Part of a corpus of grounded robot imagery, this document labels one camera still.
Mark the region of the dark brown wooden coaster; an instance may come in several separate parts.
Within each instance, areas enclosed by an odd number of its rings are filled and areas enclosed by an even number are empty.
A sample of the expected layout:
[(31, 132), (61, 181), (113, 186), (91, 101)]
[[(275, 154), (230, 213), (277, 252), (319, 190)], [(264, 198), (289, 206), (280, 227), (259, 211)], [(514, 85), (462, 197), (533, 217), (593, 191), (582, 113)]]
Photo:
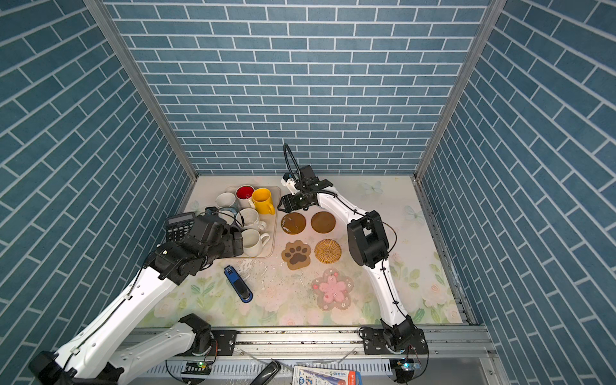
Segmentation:
[(328, 234), (336, 226), (335, 216), (331, 213), (322, 211), (313, 215), (311, 218), (312, 229), (319, 234)]

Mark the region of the glossy brown scratched coaster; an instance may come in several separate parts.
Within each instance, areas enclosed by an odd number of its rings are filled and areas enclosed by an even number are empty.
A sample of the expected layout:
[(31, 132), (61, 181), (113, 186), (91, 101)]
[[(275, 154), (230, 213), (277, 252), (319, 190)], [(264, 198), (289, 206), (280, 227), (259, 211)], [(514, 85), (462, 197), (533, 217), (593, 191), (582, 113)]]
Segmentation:
[(301, 234), (306, 229), (306, 218), (301, 213), (287, 213), (282, 218), (281, 228), (286, 234)]

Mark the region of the yellow mug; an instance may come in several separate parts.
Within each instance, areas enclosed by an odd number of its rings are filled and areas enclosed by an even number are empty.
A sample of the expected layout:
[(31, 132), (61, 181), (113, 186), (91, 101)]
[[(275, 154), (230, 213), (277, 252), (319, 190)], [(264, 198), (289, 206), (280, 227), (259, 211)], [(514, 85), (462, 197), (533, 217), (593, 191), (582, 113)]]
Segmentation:
[(259, 188), (253, 192), (252, 201), (254, 208), (261, 215), (275, 215), (273, 195), (269, 189)]

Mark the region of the beige tray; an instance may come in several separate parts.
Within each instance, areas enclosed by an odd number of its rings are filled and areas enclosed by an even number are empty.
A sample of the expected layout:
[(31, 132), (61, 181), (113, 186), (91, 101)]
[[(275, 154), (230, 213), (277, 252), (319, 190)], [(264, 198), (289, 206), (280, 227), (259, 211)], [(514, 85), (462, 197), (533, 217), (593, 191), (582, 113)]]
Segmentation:
[[(234, 193), (236, 192), (237, 188), (240, 186), (231, 186), (227, 189), (226, 192), (229, 193)], [(279, 188), (274, 187), (274, 186), (266, 186), (266, 187), (254, 187), (255, 190), (259, 189), (259, 188), (266, 188), (269, 189), (272, 192), (273, 195), (273, 202), (281, 197), (281, 191)], [(275, 215), (261, 215), (260, 219), (262, 221), (264, 221), (266, 223), (266, 231), (263, 233), (267, 233), (271, 236), (271, 239), (269, 240), (269, 242), (267, 242), (267, 244), (264, 246), (263, 251), (261, 252), (261, 254), (255, 258), (261, 258), (261, 257), (268, 257), (272, 254), (273, 249), (274, 249), (274, 239), (275, 239), (275, 235), (277, 232), (277, 215), (278, 215), (278, 211), (276, 210), (276, 214)], [(242, 229), (239, 224), (237, 223), (237, 221), (232, 225), (232, 227), (235, 227), (237, 229), (239, 229), (241, 232), (244, 231), (244, 229)], [(241, 257), (243, 258), (250, 258), (245, 256), (244, 254), (241, 255)]]

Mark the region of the rattan round coaster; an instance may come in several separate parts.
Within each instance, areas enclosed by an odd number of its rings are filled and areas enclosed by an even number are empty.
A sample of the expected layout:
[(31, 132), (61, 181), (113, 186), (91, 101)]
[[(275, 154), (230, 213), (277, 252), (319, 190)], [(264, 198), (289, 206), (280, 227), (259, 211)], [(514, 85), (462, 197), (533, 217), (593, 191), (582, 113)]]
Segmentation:
[(314, 255), (321, 263), (332, 264), (340, 260), (342, 247), (335, 240), (324, 239), (315, 246)]

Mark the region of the cork paw coaster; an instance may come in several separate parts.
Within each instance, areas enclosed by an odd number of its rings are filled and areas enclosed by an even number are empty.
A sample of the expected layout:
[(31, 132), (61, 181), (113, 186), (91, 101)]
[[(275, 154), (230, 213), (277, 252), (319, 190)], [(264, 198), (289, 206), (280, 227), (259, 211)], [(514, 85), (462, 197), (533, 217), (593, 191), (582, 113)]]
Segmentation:
[(285, 250), (282, 251), (282, 260), (290, 270), (299, 270), (311, 264), (311, 247), (306, 243), (297, 240), (288, 242)]

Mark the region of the pink flower coaster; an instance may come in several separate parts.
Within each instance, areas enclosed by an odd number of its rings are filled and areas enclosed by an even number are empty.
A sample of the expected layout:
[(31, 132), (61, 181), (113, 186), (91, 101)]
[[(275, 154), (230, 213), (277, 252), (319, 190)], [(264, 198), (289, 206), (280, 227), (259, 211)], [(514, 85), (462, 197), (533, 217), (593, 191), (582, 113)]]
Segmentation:
[(317, 305), (322, 311), (347, 310), (351, 306), (350, 293), (354, 287), (350, 277), (332, 268), (326, 269), (321, 277), (311, 282)]

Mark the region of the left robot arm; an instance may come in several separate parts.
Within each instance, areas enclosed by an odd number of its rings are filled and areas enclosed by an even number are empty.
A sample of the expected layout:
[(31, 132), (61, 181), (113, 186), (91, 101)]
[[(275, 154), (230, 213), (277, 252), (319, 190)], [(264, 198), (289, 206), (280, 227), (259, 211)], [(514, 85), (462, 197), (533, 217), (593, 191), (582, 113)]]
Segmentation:
[(216, 347), (211, 326), (195, 314), (128, 349), (120, 344), (187, 277), (242, 253), (239, 228), (216, 215), (197, 217), (181, 240), (155, 248), (136, 277), (77, 336), (56, 351), (38, 353), (28, 365), (30, 372), (42, 384), (127, 384), (177, 354), (210, 353)]

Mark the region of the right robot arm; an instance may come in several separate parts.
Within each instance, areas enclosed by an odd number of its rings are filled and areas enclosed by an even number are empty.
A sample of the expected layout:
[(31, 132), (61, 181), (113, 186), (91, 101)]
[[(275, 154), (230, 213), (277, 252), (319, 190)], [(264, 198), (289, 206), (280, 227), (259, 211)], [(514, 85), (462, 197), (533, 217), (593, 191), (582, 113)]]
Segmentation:
[(285, 213), (308, 210), (317, 205), (335, 215), (346, 225), (347, 243), (353, 260), (367, 272), (380, 306), (383, 336), (392, 350), (418, 333), (412, 317), (404, 309), (389, 267), (388, 226), (375, 211), (366, 211), (340, 195), (328, 180), (320, 180), (310, 166), (290, 166), (282, 177), (290, 193), (278, 207)]

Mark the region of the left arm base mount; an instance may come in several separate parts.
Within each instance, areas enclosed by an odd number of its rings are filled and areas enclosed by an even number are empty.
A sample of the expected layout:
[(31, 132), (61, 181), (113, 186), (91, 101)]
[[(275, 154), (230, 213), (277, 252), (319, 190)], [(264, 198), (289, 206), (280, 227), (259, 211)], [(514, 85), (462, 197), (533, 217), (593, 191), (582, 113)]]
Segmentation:
[(213, 330), (212, 326), (196, 314), (188, 314), (179, 320), (189, 327), (192, 343), (184, 355), (231, 356), (237, 340), (236, 330)]

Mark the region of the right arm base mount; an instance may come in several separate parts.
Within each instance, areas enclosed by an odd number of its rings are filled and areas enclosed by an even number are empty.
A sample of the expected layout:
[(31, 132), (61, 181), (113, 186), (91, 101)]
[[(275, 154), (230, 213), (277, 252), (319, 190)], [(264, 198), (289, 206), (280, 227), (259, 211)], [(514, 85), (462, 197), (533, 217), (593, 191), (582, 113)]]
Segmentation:
[(366, 355), (426, 355), (429, 352), (424, 331), (415, 327), (411, 330), (360, 327), (359, 338)]

